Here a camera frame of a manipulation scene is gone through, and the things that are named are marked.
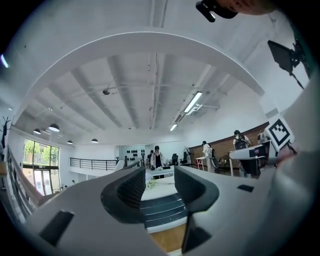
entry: fluorescent light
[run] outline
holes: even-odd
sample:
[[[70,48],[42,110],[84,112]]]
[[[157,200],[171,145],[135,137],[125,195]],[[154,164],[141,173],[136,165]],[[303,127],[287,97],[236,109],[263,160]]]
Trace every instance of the fluorescent light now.
[[[177,127],[177,124],[174,124],[174,125],[171,127],[170,132],[172,132],[176,127]]]
[[[1,59],[2,64],[3,64],[6,68],[9,68],[9,65],[8,65],[8,63],[7,63],[6,59],[5,59],[5,56],[4,56],[3,54],[1,54],[0,59]]]
[[[194,104],[197,102],[197,100],[200,98],[201,95],[202,95],[202,92],[198,91],[196,95],[193,97],[193,99],[191,100],[191,102],[189,103],[189,105],[186,107],[184,112],[188,113],[189,110],[194,106]]]

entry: man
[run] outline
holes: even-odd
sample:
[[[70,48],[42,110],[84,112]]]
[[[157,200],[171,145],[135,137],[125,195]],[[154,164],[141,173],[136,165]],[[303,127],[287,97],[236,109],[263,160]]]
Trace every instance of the man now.
[[[211,146],[204,140],[202,141],[202,146],[203,146],[203,154],[206,157],[206,166],[207,166],[207,171],[209,173],[215,173],[215,167],[212,163],[212,148]]]

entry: ceiling pipe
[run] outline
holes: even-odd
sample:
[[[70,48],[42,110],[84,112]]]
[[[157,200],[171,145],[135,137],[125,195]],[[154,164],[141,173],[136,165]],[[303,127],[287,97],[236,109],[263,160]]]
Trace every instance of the ceiling pipe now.
[[[165,18],[166,18],[166,12],[167,12],[167,6],[168,6],[168,0],[165,0],[164,7],[161,14],[161,24],[160,28],[164,27],[165,24]],[[156,126],[156,119],[157,119],[157,113],[158,113],[158,102],[160,97],[160,86],[157,86],[158,83],[162,82],[162,74],[159,76],[160,79],[158,80],[158,67],[159,67],[159,60],[158,60],[158,54],[155,54],[155,61],[154,61],[154,81],[153,81],[153,90],[152,90],[152,114],[151,114],[151,129],[153,130]]]

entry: white shirt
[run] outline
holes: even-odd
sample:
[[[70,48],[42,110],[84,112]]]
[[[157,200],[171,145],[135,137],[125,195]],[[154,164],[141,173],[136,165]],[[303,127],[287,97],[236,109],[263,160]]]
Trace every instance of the white shirt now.
[[[237,139],[239,139],[239,135],[235,136],[235,139],[233,140],[233,145],[236,144]],[[250,144],[250,140],[246,135],[244,135],[244,139],[246,143]]]
[[[203,145],[202,152],[205,157],[211,157],[212,148],[208,144],[205,144],[205,145]]]

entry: black shirt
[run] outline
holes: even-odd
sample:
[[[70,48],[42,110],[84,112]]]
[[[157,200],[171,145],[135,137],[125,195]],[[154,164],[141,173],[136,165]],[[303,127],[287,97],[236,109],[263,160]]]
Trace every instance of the black shirt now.
[[[161,157],[160,154],[159,155],[155,155],[155,168],[161,167]]]

